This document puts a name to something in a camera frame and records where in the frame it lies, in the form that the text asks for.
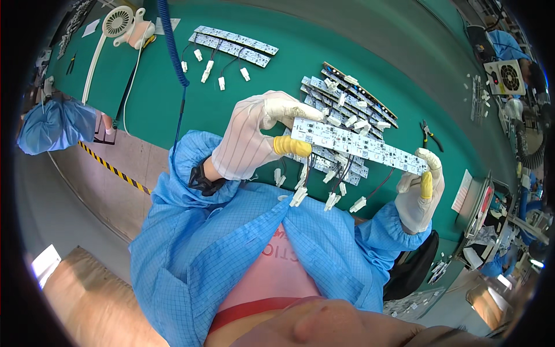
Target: white paper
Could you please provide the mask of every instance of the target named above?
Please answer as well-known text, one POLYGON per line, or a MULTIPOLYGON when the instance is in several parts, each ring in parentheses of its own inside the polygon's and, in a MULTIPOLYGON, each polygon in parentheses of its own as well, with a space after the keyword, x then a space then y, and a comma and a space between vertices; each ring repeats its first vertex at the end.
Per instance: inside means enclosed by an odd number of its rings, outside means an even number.
POLYGON ((97 19, 96 21, 87 25, 87 27, 85 28, 85 31, 83 32, 83 36, 81 36, 81 37, 85 37, 87 35, 90 35, 90 34, 94 33, 94 31, 97 29, 98 23, 100 23, 100 19, 97 19))
MULTIPOLYGON (((175 30, 175 27, 177 26, 177 24, 179 24, 180 21, 181 21, 181 18, 170 18, 171 31, 175 30)), ((154 34, 165 35, 164 27, 162 27, 162 19, 160 17, 156 17, 156 26, 154 28, 154 34)))
POLYGON ((470 175, 468 170, 465 170, 465 175, 462 177, 461 186, 458 187, 455 201, 451 205, 451 209, 457 211, 458 213, 461 211, 462 203, 465 202, 466 194, 468 194, 468 189, 470 188, 470 183, 472 183, 472 175, 470 175))

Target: desk fan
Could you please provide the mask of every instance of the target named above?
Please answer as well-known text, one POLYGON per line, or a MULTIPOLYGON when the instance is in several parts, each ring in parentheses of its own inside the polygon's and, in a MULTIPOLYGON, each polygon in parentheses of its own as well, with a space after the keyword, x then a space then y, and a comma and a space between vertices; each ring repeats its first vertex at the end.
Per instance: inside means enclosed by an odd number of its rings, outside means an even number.
POLYGON ((129 6, 119 6, 111 10, 104 18, 102 32, 106 37, 115 37, 114 46, 127 42, 139 49, 154 34, 154 24, 143 19, 147 10, 139 8, 133 17, 129 6))

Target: pink t-shirt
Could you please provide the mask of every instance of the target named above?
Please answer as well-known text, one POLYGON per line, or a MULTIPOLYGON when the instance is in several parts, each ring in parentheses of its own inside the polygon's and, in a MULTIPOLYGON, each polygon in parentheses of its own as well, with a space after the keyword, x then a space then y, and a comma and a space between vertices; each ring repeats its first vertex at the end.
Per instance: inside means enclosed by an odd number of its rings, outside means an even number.
POLYGON ((218 308, 230 307, 267 298, 305 298, 320 295, 316 283, 295 256, 282 224, 270 243, 218 308))

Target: black wrist strap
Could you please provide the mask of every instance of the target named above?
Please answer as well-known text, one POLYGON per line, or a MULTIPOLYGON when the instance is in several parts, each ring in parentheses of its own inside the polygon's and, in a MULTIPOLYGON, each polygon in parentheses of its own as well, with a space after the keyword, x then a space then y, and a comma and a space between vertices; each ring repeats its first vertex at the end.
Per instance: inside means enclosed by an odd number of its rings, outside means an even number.
POLYGON ((204 197, 211 197, 223 187, 227 180, 225 178, 220 178, 212 182, 204 174, 204 162, 210 157, 204 158, 196 167, 191 169, 191 176, 189 177, 189 188, 197 189, 203 192, 204 197))

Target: blue coat sleeve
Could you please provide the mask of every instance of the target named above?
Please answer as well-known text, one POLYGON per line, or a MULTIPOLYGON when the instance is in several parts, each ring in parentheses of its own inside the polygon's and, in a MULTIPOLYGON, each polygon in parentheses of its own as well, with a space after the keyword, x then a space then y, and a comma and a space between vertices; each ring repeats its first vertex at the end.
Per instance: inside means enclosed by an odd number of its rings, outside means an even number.
POLYGON ((221 137, 207 132, 189 131, 177 143, 175 168, 172 149, 169 154, 169 174, 162 173, 154 188, 152 207, 141 228, 141 233, 129 245, 131 253, 130 276, 141 310, 162 336, 175 336, 172 330, 180 329, 179 315, 183 312, 165 312, 156 307, 156 290, 164 286, 166 292, 179 295, 179 283, 186 279, 171 279, 172 250, 182 249, 194 232, 206 221, 210 211, 232 199, 239 181, 228 181, 211 197, 204 197, 200 190, 187 187, 191 168, 211 155, 221 142, 221 137))
POLYGON ((416 235, 405 233, 401 227, 395 202, 382 207, 369 221, 355 227, 355 240, 366 260, 377 269, 385 285, 395 259, 402 251, 417 249, 432 232, 430 221, 426 230, 416 235))

